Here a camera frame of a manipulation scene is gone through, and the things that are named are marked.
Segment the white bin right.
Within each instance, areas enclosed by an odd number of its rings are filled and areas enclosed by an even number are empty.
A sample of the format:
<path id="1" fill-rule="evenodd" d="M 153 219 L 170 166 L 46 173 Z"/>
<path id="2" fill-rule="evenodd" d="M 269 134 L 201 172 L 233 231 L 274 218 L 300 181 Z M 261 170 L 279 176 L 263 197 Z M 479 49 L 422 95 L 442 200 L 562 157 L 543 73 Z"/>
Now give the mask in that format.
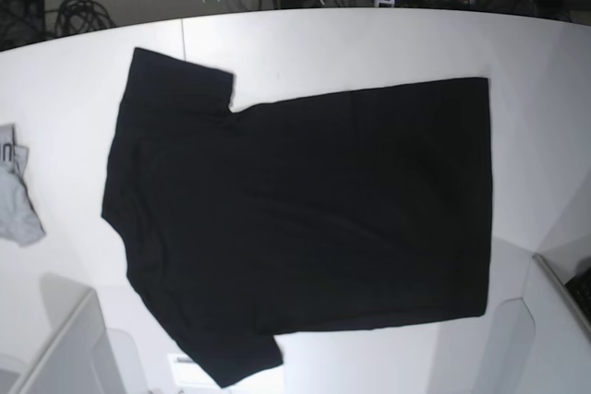
<path id="1" fill-rule="evenodd" d="M 475 393 L 588 393 L 590 323 L 544 257 L 492 320 Z"/>

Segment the white tray front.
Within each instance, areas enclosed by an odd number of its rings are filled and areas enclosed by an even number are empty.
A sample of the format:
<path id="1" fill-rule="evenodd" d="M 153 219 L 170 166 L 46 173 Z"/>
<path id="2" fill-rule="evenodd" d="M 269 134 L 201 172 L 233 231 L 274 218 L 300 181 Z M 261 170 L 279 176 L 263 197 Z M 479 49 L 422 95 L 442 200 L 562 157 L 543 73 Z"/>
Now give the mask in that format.
<path id="1" fill-rule="evenodd" d="M 168 353 L 167 359 L 178 387 L 218 388 L 213 379 L 187 355 Z"/>

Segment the black T-shirt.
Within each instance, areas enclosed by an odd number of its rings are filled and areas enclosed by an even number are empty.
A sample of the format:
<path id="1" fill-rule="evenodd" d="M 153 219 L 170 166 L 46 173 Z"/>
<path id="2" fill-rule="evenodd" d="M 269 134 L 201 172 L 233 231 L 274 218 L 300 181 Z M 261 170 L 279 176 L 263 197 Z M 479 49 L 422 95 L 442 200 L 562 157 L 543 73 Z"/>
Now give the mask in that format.
<path id="1" fill-rule="evenodd" d="M 489 83 L 345 90 L 233 112 L 231 73 L 138 48 L 102 216 L 127 278 L 221 388 L 276 337 L 484 315 Z"/>

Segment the white bin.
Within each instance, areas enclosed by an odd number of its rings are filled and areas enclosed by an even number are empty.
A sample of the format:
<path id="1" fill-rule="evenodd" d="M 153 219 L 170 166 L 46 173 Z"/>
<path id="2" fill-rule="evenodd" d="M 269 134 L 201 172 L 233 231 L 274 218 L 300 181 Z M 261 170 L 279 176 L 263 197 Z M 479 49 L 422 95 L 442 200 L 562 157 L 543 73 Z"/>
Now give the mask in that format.
<path id="1" fill-rule="evenodd" d="M 544 257 L 492 320 L 475 393 L 588 393 L 590 323 Z"/>
<path id="2" fill-rule="evenodd" d="M 28 363 L 1 354 L 3 393 L 124 393 L 97 293 L 86 290 Z"/>

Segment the grey folded cloth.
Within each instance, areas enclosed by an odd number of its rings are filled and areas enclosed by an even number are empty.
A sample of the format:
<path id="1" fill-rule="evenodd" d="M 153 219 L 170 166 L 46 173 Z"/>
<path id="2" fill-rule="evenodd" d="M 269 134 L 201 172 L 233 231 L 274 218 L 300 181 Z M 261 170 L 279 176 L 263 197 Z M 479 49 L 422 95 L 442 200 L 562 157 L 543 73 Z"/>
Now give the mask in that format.
<path id="1" fill-rule="evenodd" d="M 1 238 L 19 246 L 45 236 L 24 182 L 28 158 L 29 149 L 17 144 L 15 125 L 1 125 Z"/>

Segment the white bin left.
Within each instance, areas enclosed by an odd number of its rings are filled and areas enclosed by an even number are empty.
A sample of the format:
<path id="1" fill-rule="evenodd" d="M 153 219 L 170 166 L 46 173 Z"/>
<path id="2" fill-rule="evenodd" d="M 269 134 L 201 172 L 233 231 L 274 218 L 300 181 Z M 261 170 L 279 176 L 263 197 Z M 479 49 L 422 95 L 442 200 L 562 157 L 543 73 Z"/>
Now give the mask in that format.
<path id="1" fill-rule="evenodd" d="M 86 290 L 28 363 L 1 354 L 3 393 L 124 393 L 97 293 Z"/>

